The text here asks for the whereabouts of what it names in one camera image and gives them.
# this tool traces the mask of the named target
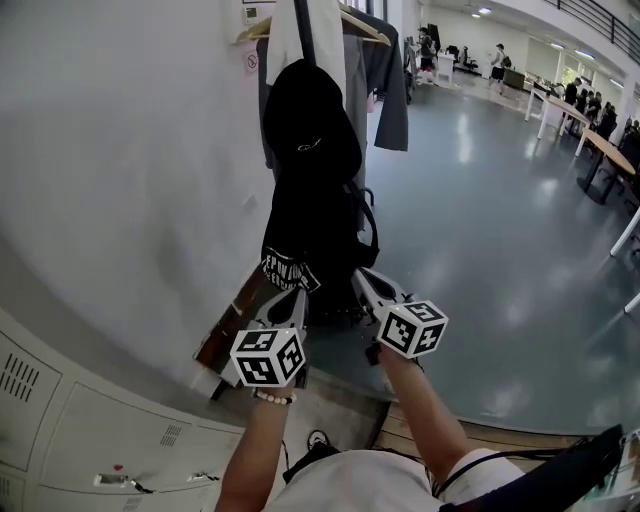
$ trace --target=table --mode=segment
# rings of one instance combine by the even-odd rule
[[[453,55],[445,55],[443,53],[438,55],[438,80],[440,80],[440,75],[447,75],[449,77],[449,83],[453,83],[454,61],[455,57]]]
[[[625,313],[631,313],[631,310],[635,308],[638,304],[640,304],[640,293],[636,295],[635,299],[633,299],[629,304],[624,307]]]
[[[587,194],[590,199],[602,205],[605,203],[609,192],[611,192],[613,185],[618,179],[618,172],[620,172],[620,169],[631,174],[632,176],[635,176],[636,171],[629,163],[629,161],[624,157],[624,155],[620,153],[620,151],[618,151],[617,147],[615,147],[605,138],[598,135],[596,132],[591,131],[587,128],[585,128],[584,132],[582,133],[582,139],[580,140],[580,144],[578,145],[576,156],[580,154],[580,150],[582,149],[582,145],[584,144],[584,141],[586,139],[589,139],[593,143],[600,154],[598,158],[595,159],[594,164],[591,167],[591,170],[589,171],[587,177],[578,178],[576,181],[578,183],[578,186],[584,191],[585,194]],[[596,187],[591,185],[591,182],[598,172],[598,166],[602,162],[602,158],[604,155],[607,155],[609,161],[615,165],[613,165],[614,174],[611,178],[611,181],[605,187],[604,191],[600,192],[598,189],[596,189]]]
[[[629,237],[631,236],[631,233],[633,233],[633,230],[638,225],[638,222],[640,222],[640,208],[638,208],[638,211],[633,216],[633,219],[631,219],[631,222],[629,222],[627,229],[624,230],[624,233],[622,233],[622,235],[620,236],[620,238],[618,238],[618,241],[615,243],[613,248],[609,251],[609,254],[611,256],[616,256],[620,252],[620,249],[622,249],[622,246],[629,239]],[[629,304],[625,306],[624,308],[625,313],[630,313],[631,310],[636,306],[638,306],[639,304],[640,304],[640,293],[636,295],[635,299],[633,299],[631,302],[629,302]]]
[[[529,95],[529,103],[527,105],[527,113],[524,116],[524,120],[528,121],[529,117],[531,117],[531,109],[533,108],[533,98],[538,96],[543,101],[542,105],[542,123],[540,124],[540,130],[538,130],[538,139],[542,138],[542,133],[544,132],[544,127],[547,124],[547,119],[549,115],[549,107],[556,107],[562,110],[566,115],[564,121],[560,125],[560,133],[559,136],[562,137],[564,131],[569,123],[571,118],[575,119],[579,123],[585,125],[585,128],[589,126],[589,120],[582,115],[575,107],[569,105],[567,102],[562,101],[560,98],[556,98],[555,96],[547,96],[545,92],[540,89],[536,89],[535,84],[531,89],[531,94]]]

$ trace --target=chair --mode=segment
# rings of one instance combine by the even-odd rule
[[[596,129],[596,133],[603,139],[609,140],[609,137],[611,137],[611,134],[614,132],[617,126],[618,123],[616,123],[615,117],[605,116],[602,121],[600,121],[600,124]]]
[[[633,217],[638,211],[638,208],[640,208],[640,178],[638,176],[635,176],[635,179],[630,182],[629,189],[631,191],[631,194],[638,201],[638,204],[636,204],[630,199],[624,200],[624,204],[627,207],[627,213],[629,214],[629,216]]]
[[[455,64],[458,64],[460,62],[460,59],[459,59],[460,50],[458,50],[457,46],[453,46],[453,45],[447,46],[447,53],[455,57],[455,60],[454,60]]]
[[[478,67],[478,64],[476,63],[476,61],[469,58],[469,51],[466,46],[462,50],[462,65],[471,71],[473,71]]]
[[[638,167],[640,167],[640,134],[633,133],[625,137],[625,139],[622,141],[622,144],[620,145],[620,153],[622,153],[622,155],[629,161],[629,163],[633,166],[634,169],[638,169]],[[618,179],[616,181],[618,184],[618,187],[620,188],[620,190],[618,191],[618,195],[623,194],[625,182],[628,182],[631,185],[631,190],[635,195],[636,194],[636,192],[634,191],[634,188],[636,187],[635,182],[638,181],[637,179],[634,179],[636,177],[630,176],[629,174],[624,172],[622,169],[619,169],[618,166],[614,164],[611,160],[607,159],[607,161],[614,169],[613,169],[613,172],[609,172],[604,167],[600,167],[600,169],[598,169],[598,171],[604,171],[606,174],[608,174],[608,176],[603,181],[606,182],[618,176]],[[631,201],[628,201],[628,200],[625,201],[625,204],[627,203],[632,204]]]

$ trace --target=person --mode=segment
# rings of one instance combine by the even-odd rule
[[[584,109],[587,107],[587,90],[582,89],[580,96],[576,99],[576,110],[581,114],[584,114]]]
[[[578,77],[576,79],[567,84],[567,87],[564,91],[564,101],[569,105],[574,105],[576,100],[578,99],[578,87],[582,85],[582,80]]]
[[[404,412],[420,457],[437,483],[492,452],[475,449],[440,400],[422,368],[382,346],[379,361]],[[278,398],[292,396],[291,386],[264,390]],[[316,442],[309,453],[284,473],[287,485],[267,506],[288,405],[257,399],[222,480],[216,512],[280,512],[349,510],[362,512],[437,512],[442,502],[431,494],[425,468],[412,459],[386,451],[340,453]],[[455,480],[442,494],[464,503],[523,475],[504,458],[484,461]]]
[[[585,112],[585,116],[591,121],[591,124],[595,123],[598,118],[598,112],[600,112],[601,108],[602,95],[600,92],[596,92],[596,95],[589,100],[589,103],[587,103],[587,111]]]
[[[605,106],[602,107],[602,110],[600,111],[600,114],[598,115],[598,124],[600,124],[602,122],[602,119],[604,118],[604,116],[607,115],[607,112],[609,112],[610,108],[611,108],[611,102],[607,101]]]
[[[427,71],[433,69],[433,52],[431,37],[429,31],[422,27],[418,31],[418,40],[420,41],[420,69]]]
[[[496,52],[496,56],[491,61],[491,65],[493,66],[491,70],[491,78],[489,79],[489,85],[493,80],[500,81],[504,78],[504,68],[502,67],[502,61],[505,58],[504,53],[504,45],[502,43],[497,44],[496,48],[498,51]]]
[[[598,124],[598,129],[596,130],[596,132],[598,133],[598,135],[600,135],[604,139],[609,140],[609,137],[611,136],[613,131],[616,129],[616,126],[617,126],[616,118],[618,117],[618,115],[616,114],[615,106],[611,105],[610,103],[607,103],[607,105],[609,105],[608,108],[605,105],[605,108],[602,109],[603,111],[605,111],[606,109],[606,112],[602,116],[602,119]]]

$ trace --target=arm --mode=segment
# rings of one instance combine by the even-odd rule
[[[398,397],[422,460],[442,484],[456,462],[475,447],[417,364],[384,345],[379,359]]]
[[[266,392],[290,397],[292,390],[291,385]],[[224,473],[215,512],[258,512],[265,507],[278,468],[288,413],[288,405],[258,400]]]

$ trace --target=hand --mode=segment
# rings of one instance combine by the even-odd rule
[[[398,366],[398,365],[411,365],[415,366],[411,359],[407,359],[406,357],[401,356],[395,350],[387,347],[384,344],[380,344],[380,354],[378,355],[378,360],[380,364],[387,369],[388,367]]]

